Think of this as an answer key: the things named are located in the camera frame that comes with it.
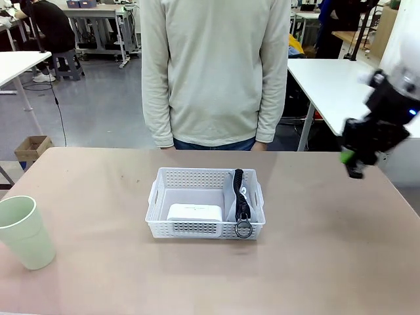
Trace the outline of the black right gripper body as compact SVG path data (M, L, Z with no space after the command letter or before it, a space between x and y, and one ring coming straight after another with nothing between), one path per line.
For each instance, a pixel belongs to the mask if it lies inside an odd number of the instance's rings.
M409 68L382 69L365 76L372 88L360 119L348 118L342 132L342 154L386 152L410 136L406 129L419 114L419 74Z

